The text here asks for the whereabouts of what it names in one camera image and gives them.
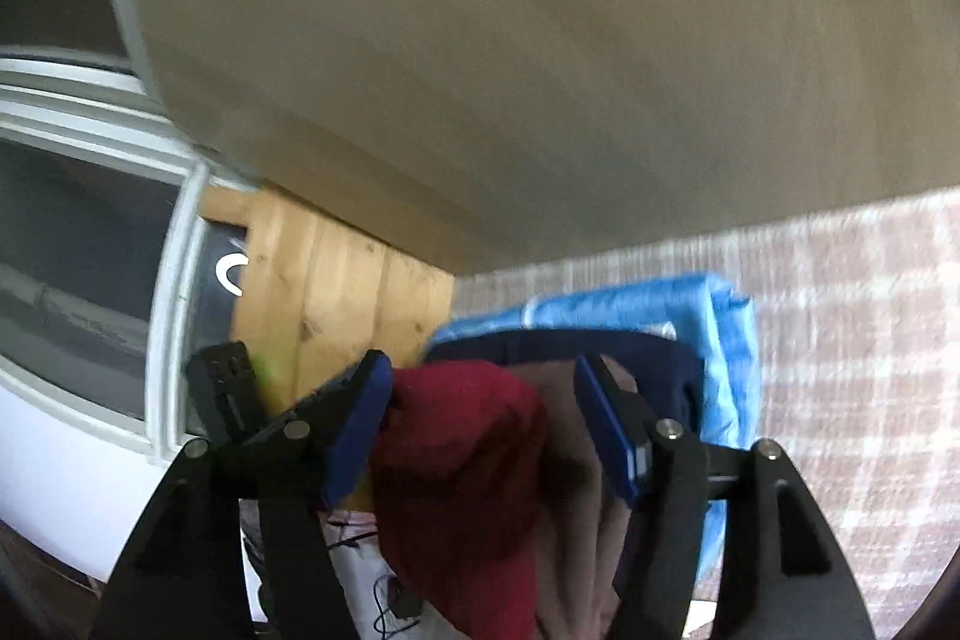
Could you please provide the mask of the large light wooden board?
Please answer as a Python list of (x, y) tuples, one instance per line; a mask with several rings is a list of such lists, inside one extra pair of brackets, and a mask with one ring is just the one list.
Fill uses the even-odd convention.
[(133, 0), (169, 117), (459, 275), (958, 179), (958, 0)]

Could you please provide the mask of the plaid woven rug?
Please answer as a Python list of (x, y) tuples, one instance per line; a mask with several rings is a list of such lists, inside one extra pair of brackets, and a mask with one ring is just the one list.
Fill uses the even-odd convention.
[(827, 515), (878, 637), (958, 548), (958, 193), (466, 276), (455, 315), (711, 271), (752, 299), (760, 431)]

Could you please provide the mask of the brown folded garment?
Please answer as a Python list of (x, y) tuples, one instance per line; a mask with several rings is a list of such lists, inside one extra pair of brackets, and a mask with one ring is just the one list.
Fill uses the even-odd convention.
[(620, 598), (613, 581), (631, 510), (608, 487), (574, 398), (574, 364), (521, 364), (512, 372), (544, 398), (548, 435), (540, 456), (544, 514), (535, 533), (539, 638), (602, 638)]

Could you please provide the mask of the orange pine plank panel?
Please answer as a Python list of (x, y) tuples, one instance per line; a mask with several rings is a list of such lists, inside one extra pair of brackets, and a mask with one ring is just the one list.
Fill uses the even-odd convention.
[(200, 214), (247, 230), (231, 336), (247, 346), (270, 413), (368, 349), (416, 364), (451, 315), (454, 276), (278, 191), (208, 187)]

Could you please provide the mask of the dark red garment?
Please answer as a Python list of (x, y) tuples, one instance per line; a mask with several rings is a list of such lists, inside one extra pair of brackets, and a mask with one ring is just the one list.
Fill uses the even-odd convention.
[(470, 638), (535, 632), (535, 526), (548, 416), (508, 370), (455, 360), (398, 370), (368, 461), (382, 557)]

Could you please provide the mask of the light blue garment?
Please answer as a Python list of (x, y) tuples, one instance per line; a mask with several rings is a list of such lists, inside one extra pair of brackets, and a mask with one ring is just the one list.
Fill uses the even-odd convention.
[(750, 447), (760, 424), (754, 303), (713, 273), (643, 281), (527, 304), (441, 326), (425, 362), (501, 367), (615, 359), (652, 411), (721, 447)]

